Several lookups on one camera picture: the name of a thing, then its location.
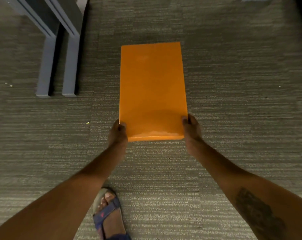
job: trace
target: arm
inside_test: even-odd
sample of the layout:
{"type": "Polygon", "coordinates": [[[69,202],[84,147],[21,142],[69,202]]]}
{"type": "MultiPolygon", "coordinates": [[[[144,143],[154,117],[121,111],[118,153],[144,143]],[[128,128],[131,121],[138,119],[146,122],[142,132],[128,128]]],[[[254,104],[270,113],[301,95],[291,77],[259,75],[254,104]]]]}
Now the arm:
{"type": "Polygon", "coordinates": [[[193,116],[183,118],[183,126],[188,152],[207,169],[259,240],[302,239],[302,198],[211,148],[193,116]]]}
{"type": "Polygon", "coordinates": [[[72,240],[103,183],[124,158],[128,139],[116,121],[109,147],[81,171],[0,226],[0,240],[72,240]]]}

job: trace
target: hand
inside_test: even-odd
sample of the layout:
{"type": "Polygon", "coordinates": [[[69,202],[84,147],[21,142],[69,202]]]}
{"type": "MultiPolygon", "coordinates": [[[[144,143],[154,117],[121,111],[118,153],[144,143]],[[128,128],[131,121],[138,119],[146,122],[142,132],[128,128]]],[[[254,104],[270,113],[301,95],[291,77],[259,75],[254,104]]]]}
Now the hand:
{"type": "Polygon", "coordinates": [[[119,120],[116,120],[109,132],[109,146],[113,144],[128,144],[128,137],[126,133],[126,125],[124,123],[119,124],[119,120]]]}
{"type": "Polygon", "coordinates": [[[195,157],[197,145],[203,143],[200,124],[196,118],[188,114],[188,118],[182,117],[185,145],[188,153],[195,157]]]}

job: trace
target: person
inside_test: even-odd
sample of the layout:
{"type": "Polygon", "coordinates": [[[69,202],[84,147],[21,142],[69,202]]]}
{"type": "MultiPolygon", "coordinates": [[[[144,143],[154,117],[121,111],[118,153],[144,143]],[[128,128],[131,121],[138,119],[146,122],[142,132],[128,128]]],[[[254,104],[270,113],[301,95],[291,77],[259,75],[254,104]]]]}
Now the person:
{"type": "MultiPolygon", "coordinates": [[[[302,198],[249,173],[202,138],[192,115],[182,118],[186,149],[204,166],[259,240],[302,240],[302,198]]],[[[101,239],[127,240],[115,192],[102,188],[128,144],[125,125],[116,121],[109,146],[78,173],[0,226],[0,240],[72,240],[93,203],[101,239]]]]}

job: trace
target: floor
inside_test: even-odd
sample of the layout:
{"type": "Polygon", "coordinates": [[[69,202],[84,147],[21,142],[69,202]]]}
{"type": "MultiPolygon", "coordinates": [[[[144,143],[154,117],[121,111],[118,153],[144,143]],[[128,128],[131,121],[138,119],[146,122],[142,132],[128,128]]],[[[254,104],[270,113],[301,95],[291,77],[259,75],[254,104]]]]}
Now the floor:
{"type": "MultiPolygon", "coordinates": [[[[294,0],[90,0],[88,14],[79,96],[61,95],[65,40],[54,94],[38,99],[44,36],[0,1],[0,225],[105,149],[128,44],[180,41],[188,110],[205,140],[302,197],[294,0]]],[[[256,239],[183,141],[130,144],[106,185],[117,191],[133,239],[256,239]]],[[[91,212],[75,239],[97,239],[91,212]]]]}

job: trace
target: orange envelope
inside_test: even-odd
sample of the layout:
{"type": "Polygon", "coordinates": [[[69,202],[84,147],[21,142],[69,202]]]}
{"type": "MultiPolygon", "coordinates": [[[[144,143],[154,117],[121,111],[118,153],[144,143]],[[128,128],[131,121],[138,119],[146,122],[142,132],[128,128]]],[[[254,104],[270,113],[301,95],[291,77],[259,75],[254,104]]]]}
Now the orange envelope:
{"type": "Polygon", "coordinates": [[[184,138],[187,116],[180,42],[121,47],[120,122],[129,141],[184,138]]]}

